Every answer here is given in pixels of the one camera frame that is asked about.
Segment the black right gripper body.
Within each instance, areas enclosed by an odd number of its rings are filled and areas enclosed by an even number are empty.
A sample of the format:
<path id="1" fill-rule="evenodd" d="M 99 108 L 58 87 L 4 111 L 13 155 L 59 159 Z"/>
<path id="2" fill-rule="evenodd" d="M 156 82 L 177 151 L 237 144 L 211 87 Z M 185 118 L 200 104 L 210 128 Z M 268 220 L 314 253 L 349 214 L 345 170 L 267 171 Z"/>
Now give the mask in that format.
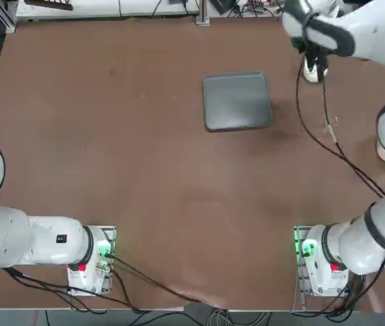
<path id="1" fill-rule="evenodd" d="M 328 50 L 310 41 L 306 36 L 293 37 L 292 46 L 299 53 L 308 58 L 326 57 Z"/>

